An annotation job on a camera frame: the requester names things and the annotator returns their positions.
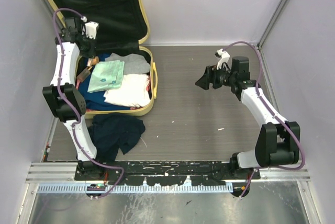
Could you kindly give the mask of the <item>pink patterned garment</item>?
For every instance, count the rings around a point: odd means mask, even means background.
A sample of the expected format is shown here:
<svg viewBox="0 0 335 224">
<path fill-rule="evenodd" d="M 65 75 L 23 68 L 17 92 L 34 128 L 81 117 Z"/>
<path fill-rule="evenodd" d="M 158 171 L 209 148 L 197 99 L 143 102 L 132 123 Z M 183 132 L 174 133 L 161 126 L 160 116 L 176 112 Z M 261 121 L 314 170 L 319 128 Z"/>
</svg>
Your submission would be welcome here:
<svg viewBox="0 0 335 224">
<path fill-rule="evenodd" d="M 139 109 L 139 108 L 136 108 L 136 107 L 130 107 L 130 110 L 135 110 L 135 109 Z"/>
</svg>

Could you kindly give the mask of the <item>blue garment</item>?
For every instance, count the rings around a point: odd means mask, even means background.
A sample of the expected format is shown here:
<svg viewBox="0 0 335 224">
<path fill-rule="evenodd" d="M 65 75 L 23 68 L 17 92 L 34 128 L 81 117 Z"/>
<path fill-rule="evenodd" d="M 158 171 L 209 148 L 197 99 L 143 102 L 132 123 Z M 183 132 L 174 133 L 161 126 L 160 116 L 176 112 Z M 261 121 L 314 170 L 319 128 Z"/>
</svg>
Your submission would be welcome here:
<svg viewBox="0 0 335 224">
<path fill-rule="evenodd" d="M 99 56 L 99 63 L 104 62 L 107 58 L 106 54 Z M 79 83 L 78 90 L 84 97 L 86 102 L 86 107 L 89 110 L 97 111 L 118 111 L 118 110 L 130 110 L 130 107 L 113 105 L 105 102 L 104 94 L 105 91 L 89 93 L 87 91 L 90 82 L 91 74 L 83 82 Z"/>
</svg>

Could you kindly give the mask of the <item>yellow hard-shell suitcase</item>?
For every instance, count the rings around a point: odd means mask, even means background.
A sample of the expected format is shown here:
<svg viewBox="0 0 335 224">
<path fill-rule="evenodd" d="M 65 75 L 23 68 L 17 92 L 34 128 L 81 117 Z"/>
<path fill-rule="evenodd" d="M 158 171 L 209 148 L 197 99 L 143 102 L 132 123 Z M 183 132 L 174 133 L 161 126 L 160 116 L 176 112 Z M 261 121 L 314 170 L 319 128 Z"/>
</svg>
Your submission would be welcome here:
<svg viewBox="0 0 335 224">
<path fill-rule="evenodd" d="M 142 46 L 149 36 L 149 22 L 144 11 L 142 0 L 47 0 L 50 6 L 56 10 L 64 8 L 58 13 L 61 22 L 66 18 L 76 15 L 69 11 L 73 9 L 84 15 L 90 21 L 99 23 L 97 32 L 96 55 L 111 53 L 120 56 L 139 54 L 144 56 L 150 64 L 149 95 L 151 102 L 145 107 L 135 110 L 96 111 L 86 110 L 85 117 L 93 118 L 95 115 L 108 113 L 125 113 L 132 116 L 143 116 L 153 107 L 157 97 L 158 73 L 153 61 L 151 51 Z"/>
</svg>

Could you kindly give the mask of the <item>white garment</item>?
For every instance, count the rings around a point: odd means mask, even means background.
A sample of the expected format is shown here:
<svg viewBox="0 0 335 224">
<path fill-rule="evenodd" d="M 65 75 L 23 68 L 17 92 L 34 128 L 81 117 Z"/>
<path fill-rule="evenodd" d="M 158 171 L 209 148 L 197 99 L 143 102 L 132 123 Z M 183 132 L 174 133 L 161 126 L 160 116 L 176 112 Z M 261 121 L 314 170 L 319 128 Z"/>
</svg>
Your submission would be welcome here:
<svg viewBox="0 0 335 224">
<path fill-rule="evenodd" d="M 144 107 L 151 100 L 149 86 L 150 77 L 146 74 L 124 75 L 120 88 L 105 92 L 105 102 L 125 107 Z"/>
</svg>

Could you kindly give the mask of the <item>gold perfume bottle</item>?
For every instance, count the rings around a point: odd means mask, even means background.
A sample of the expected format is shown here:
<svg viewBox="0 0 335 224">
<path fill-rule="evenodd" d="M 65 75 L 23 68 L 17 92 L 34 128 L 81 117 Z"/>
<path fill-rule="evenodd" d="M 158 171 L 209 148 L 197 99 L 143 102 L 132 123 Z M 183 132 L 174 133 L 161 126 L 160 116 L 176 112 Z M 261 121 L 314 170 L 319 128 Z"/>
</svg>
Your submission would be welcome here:
<svg viewBox="0 0 335 224">
<path fill-rule="evenodd" d="M 91 68 L 92 67 L 87 67 L 85 68 L 77 77 L 76 79 L 79 81 L 79 82 L 83 82 L 87 77 L 90 76 L 91 74 Z"/>
</svg>

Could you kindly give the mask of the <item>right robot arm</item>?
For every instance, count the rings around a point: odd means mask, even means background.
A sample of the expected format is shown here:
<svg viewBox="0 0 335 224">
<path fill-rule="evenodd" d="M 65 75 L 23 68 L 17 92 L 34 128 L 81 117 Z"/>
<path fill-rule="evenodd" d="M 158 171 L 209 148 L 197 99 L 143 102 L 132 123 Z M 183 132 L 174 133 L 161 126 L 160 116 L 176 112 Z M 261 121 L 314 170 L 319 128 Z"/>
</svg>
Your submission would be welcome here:
<svg viewBox="0 0 335 224">
<path fill-rule="evenodd" d="M 300 126 L 280 115 L 264 96 L 257 81 L 250 78 L 247 57 L 233 57 L 230 65 L 226 59 L 220 59 L 216 65 L 207 66 L 195 84 L 204 90 L 229 87 L 260 127 L 255 148 L 234 153 L 230 158 L 229 171 L 232 177 L 241 179 L 248 173 L 248 169 L 298 163 Z"/>
</svg>

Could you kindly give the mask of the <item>grey garment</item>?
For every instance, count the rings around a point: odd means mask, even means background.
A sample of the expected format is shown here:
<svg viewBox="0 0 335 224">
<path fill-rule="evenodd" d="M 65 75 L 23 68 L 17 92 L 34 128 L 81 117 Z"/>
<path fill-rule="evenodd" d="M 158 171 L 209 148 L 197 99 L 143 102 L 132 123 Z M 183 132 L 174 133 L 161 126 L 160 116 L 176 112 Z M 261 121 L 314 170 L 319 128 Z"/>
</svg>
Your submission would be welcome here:
<svg viewBox="0 0 335 224">
<path fill-rule="evenodd" d="M 105 61 L 123 61 L 124 62 L 124 75 L 129 74 L 147 74 L 150 72 L 151 67 L 144 56 L 139 54 L 129 54 L 126 56 L 120 56 L 112 53 Z"/>
</svg>

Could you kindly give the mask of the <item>mint green floral cloth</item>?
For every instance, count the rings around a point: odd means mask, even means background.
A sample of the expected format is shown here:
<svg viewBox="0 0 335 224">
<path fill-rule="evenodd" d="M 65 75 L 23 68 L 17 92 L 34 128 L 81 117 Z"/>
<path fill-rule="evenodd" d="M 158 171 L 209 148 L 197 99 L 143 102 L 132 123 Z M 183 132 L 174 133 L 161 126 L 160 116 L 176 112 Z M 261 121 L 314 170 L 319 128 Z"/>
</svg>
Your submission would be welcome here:
<svg viewBox="0 0 335 224">
<path fill-rule="evenodd" d="M 118 89 L 124 76 L 124 61 L 104 61 L 95 65 L 87 91 L 89 93 Z"/>
</svg>

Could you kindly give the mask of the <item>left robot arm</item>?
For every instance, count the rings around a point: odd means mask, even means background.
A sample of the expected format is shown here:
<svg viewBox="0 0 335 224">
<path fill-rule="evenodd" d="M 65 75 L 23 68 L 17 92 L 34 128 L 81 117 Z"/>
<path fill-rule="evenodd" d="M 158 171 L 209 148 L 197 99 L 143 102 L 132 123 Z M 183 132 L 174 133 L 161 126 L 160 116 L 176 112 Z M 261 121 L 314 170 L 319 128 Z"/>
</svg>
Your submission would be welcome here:
<svg viewBox="0 0 335 224">
<path fill-rule="evenodd" d="M 92 143 L 85 121 L 86 102 L 75 87 L 76 70 L 81 53 L 89 53 L 94 42 L 84 27 L 84 18 L 66 18 L 65 27 L 57 34 L 57 62 L 49 86 L 42 94 L 55 118 L 68 130 L 76 148 L 75 179 L 100 180 L 105 174 L 103 165 L 95 162 L 97 149 Z"/>
</svg>

